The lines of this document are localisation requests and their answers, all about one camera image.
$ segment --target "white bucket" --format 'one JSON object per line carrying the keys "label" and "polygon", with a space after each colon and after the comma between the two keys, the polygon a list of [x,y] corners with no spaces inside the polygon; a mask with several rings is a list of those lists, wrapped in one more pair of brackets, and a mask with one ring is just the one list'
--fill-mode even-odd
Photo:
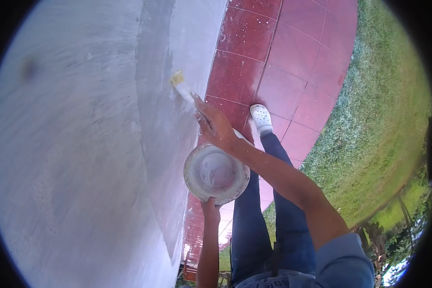
{"label": "white bucket", "polygon": [[250,181],[250,169],[218,147],[203,143],[184,163],[184,180],[189,191],[200,201],[216,197],[224,205],[239,197]]}

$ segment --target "paintbrush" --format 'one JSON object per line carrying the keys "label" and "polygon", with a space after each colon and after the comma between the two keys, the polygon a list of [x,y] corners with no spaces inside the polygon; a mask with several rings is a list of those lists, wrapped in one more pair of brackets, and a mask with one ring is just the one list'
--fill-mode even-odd
{"label": "paintbrush", "polygon": [[192,88],[190,88],[184,80],[184,75],[182,74],[181,70],[177,70],[173,73],[171,76],[171,83],[173,84],[173,87],[178,91],[178,93],[187,101],[191,102],[196,110],[200,112],[200,114],[205,118],[205,121],[209,124],[210,121],[205,116],[205,114],[199,109],[199,107],[196,104],[196,101],[201,101],[200,96],[198,96],[194,91],[192,91]]}

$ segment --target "tiled floor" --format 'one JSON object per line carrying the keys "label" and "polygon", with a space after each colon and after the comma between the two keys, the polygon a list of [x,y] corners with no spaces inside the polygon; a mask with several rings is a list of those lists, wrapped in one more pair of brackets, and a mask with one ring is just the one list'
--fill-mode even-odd
{"label": "tiled floor", "polygon": [[[299,168],[339,95],[356,28],[357,0],[229,0],[205,100],[261,150],[249,107],[264,104],[274,133]],[[274,198],[272,187],[263,179],[259,186],[265,210]],[[232,235],[233,210],[233,202],[220,210],[220,249]],[[196,264],[203,215],[191,194],[184,227],[183,260]]]}

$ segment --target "hand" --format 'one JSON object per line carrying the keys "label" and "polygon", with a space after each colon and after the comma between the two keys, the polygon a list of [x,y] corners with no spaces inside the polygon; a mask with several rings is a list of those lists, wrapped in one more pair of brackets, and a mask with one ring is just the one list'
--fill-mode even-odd
{"label": "hand", "polygon": [[221,221],[221,215],[219,214],[219,208],[221,206],[215,206],[215,200],[216,198],[210,197],[208,202],[200,202],[200,204],[205,218],[205,225],[209,224],[218,227],[219,222]]}
{"label": "hand", "polygon": [[226,115],[215,107],[204,103],[199,96],[194,98],[195,105],[199,110],[199,112],[195,114],[195,117],[200,125],[202,135],[214,146],[225,152],[230,151],[238,137],[235,135]]}

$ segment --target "crocs shoe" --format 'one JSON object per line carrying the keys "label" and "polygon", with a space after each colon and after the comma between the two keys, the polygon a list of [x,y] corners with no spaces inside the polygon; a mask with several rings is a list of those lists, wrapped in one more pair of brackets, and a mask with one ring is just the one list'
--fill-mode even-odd
{"label": "crocs shoe", "polygon": [[235,128],[232,128],[234,130],[234,133],[237,137],[241,138],[241,139],[245,139],[246,142],[248,142],[251,146],[254,147],[253,143],[249,142],[248,139],[245,138],[245,136],[242,135],[242,133],[240,133],[239,131],[237,131]]}
{"label": "crocs shoe", "polygon": [[267,108],[264,105],[255,104],[251,106],[250,113],[253,117],[253,121],[259,135],[267,130],[270,130],[272,133],[274,132],[272,120],[270,119],[270,113],[267,111]]}

